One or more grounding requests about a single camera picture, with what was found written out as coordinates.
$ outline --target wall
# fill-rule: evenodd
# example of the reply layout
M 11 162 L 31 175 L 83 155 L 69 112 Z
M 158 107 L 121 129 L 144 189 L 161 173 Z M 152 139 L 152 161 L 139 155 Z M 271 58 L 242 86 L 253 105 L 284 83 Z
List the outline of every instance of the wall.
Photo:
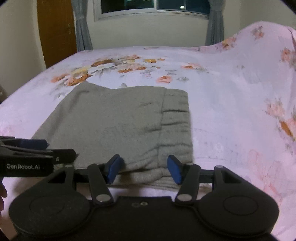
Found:
M 0 88 L 3 99 L 42 71 L 33 28 L 32 0 L 0 8 Z
M 240 29 L 240 0 L 226 0 L 225 37 Z M 132 14 L 94 22 L 93 0 L 87 23 L 94 49 L 125 46 L 203 46 L 208 19 L 181 14 Z
M 296 15 L 281 0 L 241 0 L 241 28 L 261 20 L 296 28 Z

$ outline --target window pane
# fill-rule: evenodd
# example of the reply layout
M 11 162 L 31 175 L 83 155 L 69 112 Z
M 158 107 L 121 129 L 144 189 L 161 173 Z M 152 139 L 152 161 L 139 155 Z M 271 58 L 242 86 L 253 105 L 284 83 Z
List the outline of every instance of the window pane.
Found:
M 208 0 L 186 0 L 186 10 L 209 14 L 210 4 Z
M 154 8 L 153 0 L 101 0 L 102 13 L 128 9 Z
M 180 10 L 185 0 L 158 0 L 158 9 Z
M 209 14 L 208 0 L 158 0 L 158 9 L 186 10 Z

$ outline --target gray fabric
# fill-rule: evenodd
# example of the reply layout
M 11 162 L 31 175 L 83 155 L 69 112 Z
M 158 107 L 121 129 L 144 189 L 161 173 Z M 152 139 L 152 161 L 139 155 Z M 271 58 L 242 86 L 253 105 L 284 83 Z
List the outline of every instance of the gray fabric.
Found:
M 76 18 L 76 45 L 77 51 L 93 49 L 89 28 L 86 22 L 87 3 L 86 0 L 71 0 Z
M 35 133 L 49 148 L 79 153 L 74 166 L 105 163 L 114 154 L 125 161 L 114 184 L 177 188 L 167 157 L 192 162 L 187 93 L 163 87 L 108 89 L 83 82 L 63 99 Z
M 222 7 L 225 0 L 209 0 L 211 11 L 207 27 L 206 46 L 220 43 L 224 40 L 224 21 Z

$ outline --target gray curtain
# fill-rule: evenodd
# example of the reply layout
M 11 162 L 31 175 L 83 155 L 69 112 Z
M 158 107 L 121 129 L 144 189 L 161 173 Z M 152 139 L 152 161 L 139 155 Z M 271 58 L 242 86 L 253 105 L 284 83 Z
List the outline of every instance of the gray curtain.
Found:
M 224 22 L 222 7 L 225 0 L 209 0 L 211 11 L 207 27 L 206 46 L 220 43 L 224 40 Z
M 71 0 L 76 18 L 76 44 L 77 51 L 93 49 L 89 28 L 86 22 L 87 0 Z

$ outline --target brown door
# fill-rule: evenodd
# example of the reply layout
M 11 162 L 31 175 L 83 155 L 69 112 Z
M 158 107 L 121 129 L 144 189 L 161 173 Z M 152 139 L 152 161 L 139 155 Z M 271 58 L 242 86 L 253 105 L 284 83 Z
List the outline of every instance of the brown door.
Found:
M 49 68 L 77 52 L 71 0 L 37 0 L 37 11 L 43 56 Z

